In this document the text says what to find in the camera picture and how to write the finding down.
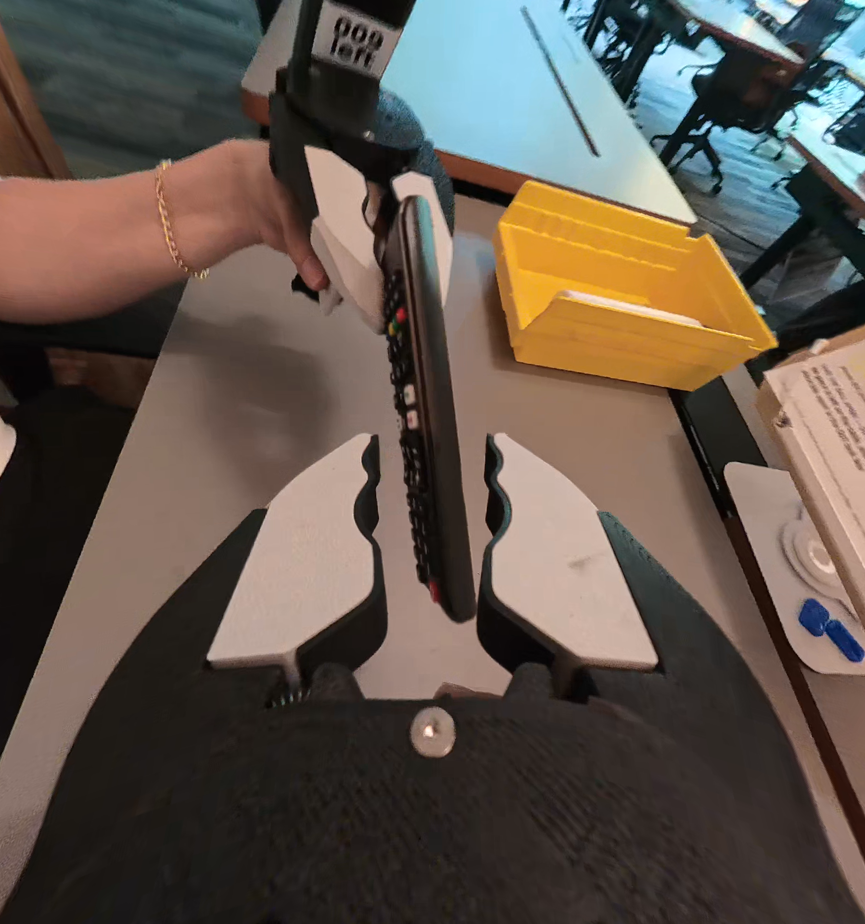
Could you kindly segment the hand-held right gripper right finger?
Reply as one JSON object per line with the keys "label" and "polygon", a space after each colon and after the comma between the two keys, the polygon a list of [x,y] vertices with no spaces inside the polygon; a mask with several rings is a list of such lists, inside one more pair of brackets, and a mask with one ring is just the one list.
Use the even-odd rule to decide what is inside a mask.
{"label": "hand-held right gripper right finger", "polygon": [[651,672],[660,659],[597,506],[507,433],[486,439],[480,643],[501,667]]}

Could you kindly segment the white round disc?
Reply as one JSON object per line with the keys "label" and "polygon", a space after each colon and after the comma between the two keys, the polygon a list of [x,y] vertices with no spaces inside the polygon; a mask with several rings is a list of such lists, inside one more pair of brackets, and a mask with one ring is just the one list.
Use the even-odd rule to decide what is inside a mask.
{"label": "white round disc", "polygon": [[780,530],[780,542],[786,562],[811,589],[840,602],[848,600],[831,554],[809,520],[787,521]]}

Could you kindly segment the black office chair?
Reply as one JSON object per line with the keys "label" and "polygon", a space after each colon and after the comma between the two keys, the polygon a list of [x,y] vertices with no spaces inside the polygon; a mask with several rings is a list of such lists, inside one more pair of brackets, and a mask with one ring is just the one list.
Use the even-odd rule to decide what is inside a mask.
{"label": "black office chair", "polygon": [[715,197],[723,189],[725,175],[712,145],[712,132],[738,128],[763,133],[781,117],[803,68],[801,63],[774,60],[741,48],[728,50],[718,63],[700,67],[693,76],[695,98],[676,129],[652,136],[649,142],[663,141],[658,156],[671,173],[702,154],[711,168],[709,194]]}

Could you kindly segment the small blue plastic piece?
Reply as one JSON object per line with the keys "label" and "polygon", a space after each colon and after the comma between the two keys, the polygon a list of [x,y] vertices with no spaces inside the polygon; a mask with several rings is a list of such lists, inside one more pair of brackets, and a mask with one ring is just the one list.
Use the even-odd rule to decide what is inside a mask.
{"label": "small blue plastic piece", "polygon": [[830,640],[847,661],[860,664],[865,660],[865,649],[862,645],[817,599],[809,597],[802,602],[798,611],[798,623],[811,636]]}

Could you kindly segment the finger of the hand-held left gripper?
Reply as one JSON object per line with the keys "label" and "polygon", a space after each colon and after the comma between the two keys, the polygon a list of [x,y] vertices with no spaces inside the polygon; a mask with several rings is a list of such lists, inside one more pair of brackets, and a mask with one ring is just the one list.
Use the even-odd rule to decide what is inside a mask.
{"label": "finger of the hand-held left gripper", "polygon": [[328,285],[316,296],[324,315],[339,307],[357,311],[374,334],[382,334],[383,272],[376,225],[389,204],[389,183],[364,177],[330,150],[308,145],[306,162],[317,214],[311,248]]}
{"label": "finger of the hand-held left gripper", "polygon": [[398,202],[418,196],[430,207],[440,295],[445,306],[451,282],[453,237],[433,178],[415,171],[404,172],[394,178],[394,195]]}

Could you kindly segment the black remote control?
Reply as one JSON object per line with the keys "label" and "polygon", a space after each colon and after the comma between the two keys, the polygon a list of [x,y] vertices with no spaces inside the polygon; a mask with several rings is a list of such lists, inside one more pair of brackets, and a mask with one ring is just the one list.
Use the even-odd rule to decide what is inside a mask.
{"label": "black remote control", "polygon": [[418,195],[397,207],[382,255],[382,334],[418,580],[462,624],[477,603],[432,220]]}

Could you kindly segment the person's left hand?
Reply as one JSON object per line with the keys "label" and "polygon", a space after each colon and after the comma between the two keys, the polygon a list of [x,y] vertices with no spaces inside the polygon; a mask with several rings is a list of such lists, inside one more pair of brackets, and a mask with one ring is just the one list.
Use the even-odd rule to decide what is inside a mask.
{"label": "person's left hand", "polygon": [[216,190],[227,195],[224,208],[238,230],[232,250],[266,245],[294,263],[305,285],[322,292],[329,285],[323,263],[311,245],[311,226],[299,203],[272,170],[266,141],[231,139],[211,148],[216,156]]}

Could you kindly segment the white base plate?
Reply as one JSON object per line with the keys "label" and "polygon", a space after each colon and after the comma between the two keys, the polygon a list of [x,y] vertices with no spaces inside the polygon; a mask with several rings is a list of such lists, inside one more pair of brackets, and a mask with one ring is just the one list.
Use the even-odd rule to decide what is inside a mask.
{"label": "white base plate", "polygon": [[787,521],[802,518],[815,527],[793,479],[782,470],[731,462],[725,467],[725,484],[786,640],[798,659],[820,675],[865,676],[865,660],[860,664],[847,661],[830,640],[811,636],[798,623],[802,602],[809,597],[815,598],[826,606],[832,617],[850,630],[865,649],[865,629],[849,597],[840,602],[819,595],[786,562],[780,542],[782,526]]}

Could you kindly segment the printed instruction sheet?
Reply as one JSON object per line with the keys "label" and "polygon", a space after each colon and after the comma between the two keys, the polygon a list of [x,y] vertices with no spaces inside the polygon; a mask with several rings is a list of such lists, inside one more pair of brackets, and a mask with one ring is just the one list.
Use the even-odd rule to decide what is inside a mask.
{"label": "printed instruction sheet", "polygon": [[767,416],[865,628],[865,342],[766,372]]}

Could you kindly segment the wood-edged work table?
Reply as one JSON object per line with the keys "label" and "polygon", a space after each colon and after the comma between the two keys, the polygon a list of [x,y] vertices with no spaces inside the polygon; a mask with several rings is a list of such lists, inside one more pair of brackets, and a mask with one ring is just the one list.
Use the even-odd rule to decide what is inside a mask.
{"label": "wood-edged work table", "polygon": [[[317,52],[415,112],[452,179],[513,195],[529,180],[690,227],[697,221],[611,83],[552,2],[328,2]],[[381,64],[385,70],[380,71]]]}
{"label": "wood-edged work table", "polygon": [[665,1],[664,4],[715,40],[793,68],[805,66],[801,56],[738,4],[727,1]]}
{"label": "wood-edged work table", "polygon": [[807,127],[796,128],[789,143],[823,185],[865,221],[865,155],[830,144],[822,131]]}

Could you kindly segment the person's left forearm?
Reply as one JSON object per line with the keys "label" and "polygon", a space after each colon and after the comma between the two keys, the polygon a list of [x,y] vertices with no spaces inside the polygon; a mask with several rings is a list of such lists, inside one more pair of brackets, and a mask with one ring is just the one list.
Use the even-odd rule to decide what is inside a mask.
{"label": "person's left forearm", "polygon": [[191,276],[164,172],[115,179],[0,179],[0,321],[92,319]]}

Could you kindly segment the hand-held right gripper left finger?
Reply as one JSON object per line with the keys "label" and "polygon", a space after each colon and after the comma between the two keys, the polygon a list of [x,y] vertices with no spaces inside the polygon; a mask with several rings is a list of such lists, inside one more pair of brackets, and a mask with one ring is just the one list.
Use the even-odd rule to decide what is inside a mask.
{"label": "hand-held right gripper left finger", "polygon": [[356,670],[378,651],[387,604],[378,525],[379,439],[358,433],[265,509],[207,654],[216,669]]}

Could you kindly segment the yellow plastic bin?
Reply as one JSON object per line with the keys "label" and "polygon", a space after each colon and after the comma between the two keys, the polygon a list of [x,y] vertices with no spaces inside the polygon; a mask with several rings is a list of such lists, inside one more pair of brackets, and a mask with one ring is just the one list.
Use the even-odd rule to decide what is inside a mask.
{"label": "yellow plastic bin", "polygon": [[516,361],[693,392],[776,347],[707,234],[526,182],[494,237]]}

